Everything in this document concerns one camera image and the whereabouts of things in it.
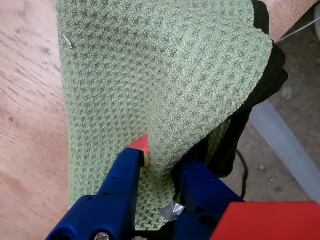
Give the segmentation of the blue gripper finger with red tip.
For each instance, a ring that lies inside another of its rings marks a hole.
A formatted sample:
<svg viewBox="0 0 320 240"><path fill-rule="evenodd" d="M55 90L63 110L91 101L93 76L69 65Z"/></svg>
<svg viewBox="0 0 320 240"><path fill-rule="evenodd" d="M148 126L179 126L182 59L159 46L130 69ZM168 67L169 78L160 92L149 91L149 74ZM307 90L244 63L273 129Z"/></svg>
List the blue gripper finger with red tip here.
<svg viewBox="0 0 320 240"><path fill-rule="evenodd" d="M208 240L231 202L243 199L196 157L182 159L180 193L184 210L178 216L173 240Z"/></svg>
<svg viewBox="0 0 320 240"><path fill-rule="evenodd" d="M129 240L135 230L140 169L149 166L148 135L115 159L95 195L84 195L48 234L48 240Z"/></svg>

